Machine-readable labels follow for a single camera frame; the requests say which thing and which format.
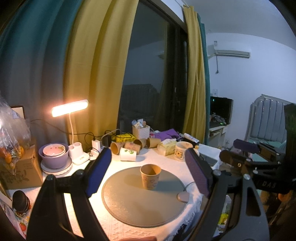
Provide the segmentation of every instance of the air conditioner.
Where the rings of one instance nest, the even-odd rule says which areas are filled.
[[[251,56],[250,47],[237,42],[214,41],[216,55],[234,56],[249,58]]]

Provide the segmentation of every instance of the window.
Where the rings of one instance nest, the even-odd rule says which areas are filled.
[[[143,118],[154,130],[181,131],[186,105],[187,35],[148,1],[140,1],[131,34],[118,127]]]

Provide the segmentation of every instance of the cardboard box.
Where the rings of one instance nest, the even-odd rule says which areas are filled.
[[[42,171],[36,155],[36,146],[31,146],[16,164],[16,176],[0,164],[0,180],[7,189],[39,187],[43,183]]]

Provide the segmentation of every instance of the screw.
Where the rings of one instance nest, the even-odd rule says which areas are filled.
[[[48,175],[47,177],[46,177],[46,180],[48,180],[48,181],[52,181],[54,179],[54,176],[51,174],[51,175]]]
[[[83,170],[77,170],[75,173],[76,173],[76,175],[82,175],[83,174]]]
[[[215,176],[221,176],[221,171],[218,170],[218,169],[215,169],[215,170],[213,171],[213,174],[214,174]]]
[[[251,179],[251,177],[250,177],[250,175],[249,174],[244,174],[244,179],[246,179],[246,180],[250,180]]]

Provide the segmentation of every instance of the purple bowl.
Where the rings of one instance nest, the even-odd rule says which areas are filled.
[[[46,145],[40,147],[38,153],[41,156],[41,158],[43,159],[44,164],[48,168],[59,169],[59,168],[63,167],[64,165],[66,165],[66,163],[67,163],[68,155],[69,155],[69,146],[64,143],[58,143],[58,144],[62,144],[65,146],[66,152],[63,155],[58,156],[58,157],[48,157],[43,154],[43,148],[46,147],[47,145],[50,145],[50,144],[46,144]]]

